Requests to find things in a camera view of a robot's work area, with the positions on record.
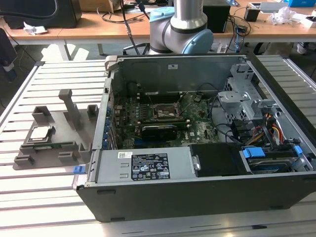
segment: barcode label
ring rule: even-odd
[[[119,152],[118,158],[132,158],[133,152]]]

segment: black metal side panel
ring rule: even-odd
[[[316,192],[316,175],[108,188],[78,187],[101,222],[287,209]]]

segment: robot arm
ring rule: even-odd
[[[206,28],[203,0],[174,0],[174,7],[155,9],[150,17],[150,54],[207,53],[213,33]]]

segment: warning label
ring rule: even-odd
[[[167,153],[132,155],[131,168],[131,178],[134,181],[170,179]]]

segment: desk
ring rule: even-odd
[[[240,7],[247,6],[248,0],[238,0]],[[240,7],[231,7],[231,15]],[[292,8],[297,13],[310,14],[314,7]],[[236,12],[235,16],[243,17],[245,9]],[[259,13],[258,20],[251,22],[251,33],[245,37],[245,42],[302,42],[316,41],[316,28],[306,29],[301,24],[293,22],[292,25],[273,26],[265,22],[269,14]],[[121,14],[114,15],[111,19],[122,20]],[[236,22],[245,25],[240,19]],[[133,37],[136,43],[149,42],[150,27],[147,18],[142,22],[130,24]],[[83,13],[77,28],[74,29],[49,29],[48,34],[32,36],[23,30],[11,30],[6,25],[7,31],[19,44],[51,44],[59,46],[64,60],[70,60],[70,55],[66,47],[67,43],[96,43],[99,53],[102,54],[103,43],[130,43],[124,24],[113,24],[105,22],[96,13]],[[233,36],[233,28],[228,24],[222,34],[214,34],[215,40],[222,44],[227,44]]]

